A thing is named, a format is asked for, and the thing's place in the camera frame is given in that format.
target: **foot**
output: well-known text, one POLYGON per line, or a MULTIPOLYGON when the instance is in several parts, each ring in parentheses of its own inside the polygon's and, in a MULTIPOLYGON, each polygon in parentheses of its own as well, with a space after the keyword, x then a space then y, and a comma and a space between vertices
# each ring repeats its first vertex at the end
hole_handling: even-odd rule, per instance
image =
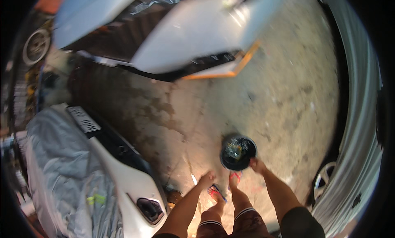
POLYGON ((217 191, 217 189, 214 186, 211 186, 208 190, 209 195, 211 198, 213 198, 217 203, 224 203, 225 201, 221 194, 217 191))
POLYGON ((241 171, 230 172, 230 174, 229 174, 229 188, 237 187, 239 185, 241 175, 242 175, 241 171))

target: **shorts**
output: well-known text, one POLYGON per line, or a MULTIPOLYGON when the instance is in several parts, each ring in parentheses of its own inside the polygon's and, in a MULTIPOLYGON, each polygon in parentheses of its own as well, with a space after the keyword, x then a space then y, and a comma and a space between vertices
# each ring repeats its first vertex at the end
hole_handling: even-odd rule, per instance
POLYGON ((224 237, 274 238, 269 234, 262 217, 252 207, 240 211, 235 217, 231 235, 228 235, 222 224, 217 221, 203 221, 197 227, 196 238, 224 237))

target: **sleeve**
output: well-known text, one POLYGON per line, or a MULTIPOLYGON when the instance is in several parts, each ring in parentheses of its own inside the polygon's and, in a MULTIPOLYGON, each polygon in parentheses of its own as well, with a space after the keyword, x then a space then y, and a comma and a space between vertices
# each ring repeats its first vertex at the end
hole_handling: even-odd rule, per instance
POLYGON ((325 238, 322 226, 304 207, 295 207, 281 220, 282 238, 325 238))
POLYGON ((154 235, 152 238, 179 238, 179 237, 174 234, 159 234, 159 235, 154 235))

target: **gray car cover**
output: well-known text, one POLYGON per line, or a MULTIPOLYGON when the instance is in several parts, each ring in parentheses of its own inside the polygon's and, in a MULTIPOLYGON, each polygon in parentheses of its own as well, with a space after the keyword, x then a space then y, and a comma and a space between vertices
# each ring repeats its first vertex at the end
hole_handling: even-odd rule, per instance
POLYGON ((54 108, 27 126, 28 185, 49 237, 123 237, 115 185, 87 137, 54 108))

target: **bucket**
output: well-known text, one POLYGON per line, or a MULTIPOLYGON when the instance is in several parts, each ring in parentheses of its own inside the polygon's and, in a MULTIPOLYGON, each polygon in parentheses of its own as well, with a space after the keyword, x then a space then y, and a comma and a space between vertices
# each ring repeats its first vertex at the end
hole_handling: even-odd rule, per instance
POLYGON ((257 151, 255 142, 249 137, 231 135, 222 143, 220 161, 229 170, 241 171, 248 168, 250 158, 256 157, 257 151))

